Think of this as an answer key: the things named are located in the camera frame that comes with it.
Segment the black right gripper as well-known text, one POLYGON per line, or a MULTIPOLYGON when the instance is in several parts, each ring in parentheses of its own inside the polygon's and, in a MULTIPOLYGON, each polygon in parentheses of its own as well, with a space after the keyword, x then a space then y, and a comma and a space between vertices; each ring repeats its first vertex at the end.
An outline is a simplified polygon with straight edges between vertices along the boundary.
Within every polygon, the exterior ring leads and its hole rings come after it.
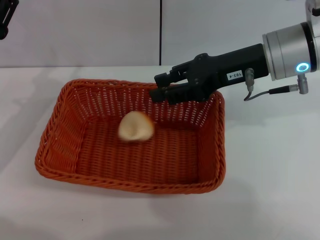
POLYGON ((247 69, 253 69, 255 79, 269 74, 261 43, 217 56, 201 53, 176 65, 170 73, 156 75, 157 88, 150 90, 149 95, 154 103, 204 102, 216 90, 244 82, 247 69), (170 85, 185 79, 188 83, 170 85))

